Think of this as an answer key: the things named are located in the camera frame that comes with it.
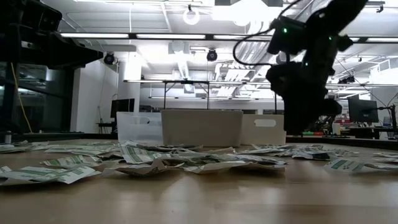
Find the security camera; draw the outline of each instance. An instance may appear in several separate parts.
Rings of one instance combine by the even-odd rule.
[[[104,58],[104,63],[107,65],[114,65],[118,62],[118,59],[114,57],[114,52],[106,53]]]
[[[216,50],[210,49],[209,52],[207,53],[207,61],[214,62],[215,60],[217,60]]]

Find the pillar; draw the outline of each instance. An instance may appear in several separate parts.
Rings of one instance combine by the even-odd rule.
[[[141,79],[141,61],[138,57],[130,55],[127,62],[119,63],[119,83],[118,83],[118,99],[134,98],[134,115],[139,112],[140,83],[128,83],[124,80],[140,80]]]

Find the table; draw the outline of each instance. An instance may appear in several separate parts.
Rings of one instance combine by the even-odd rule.
[[[360,152],[365,161],[378,151],[346,148]],[[37,166],[65,156],[3,154],[0,166]],[[286,160],[285,175],[172,171],[146,178],[115,175],[71,185],[0,189],[0,219],[5,224],[397,222],[396,173],[349,175],[323,169],[325,161]]]
[[[392,128],[385,127],[350,127],[350,134],[356,138],[375,138],[380,139],[381,132],[394,132]]]

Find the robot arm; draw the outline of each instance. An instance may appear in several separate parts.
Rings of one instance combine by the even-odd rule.
[[[353,44],[347,35],[339,33],[356,18],[367,1],[332,0],[327,7],[314,12],[307,22],[284,16],[272,22],[271,29],[275,32],[267,49],[270,54],[296,55],[306,50],[302,62],[274,65],[266,75],[271,90],[284,100],[287,132],[299,133],[321,115],[341,113],[341,106],[335,100],[325,99],[328,93],[325,85],[335,72],[333,64],[337,52]],[[302,90],[310,94],[302,96]]]

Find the computer monitor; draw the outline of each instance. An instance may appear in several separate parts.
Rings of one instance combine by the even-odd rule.
[[[111,118],[116,118],[116,112],[134,112],[134,99],[112,100]]]
[[[376,101],[348,99],[348,110],[351,122],[379,122]]]

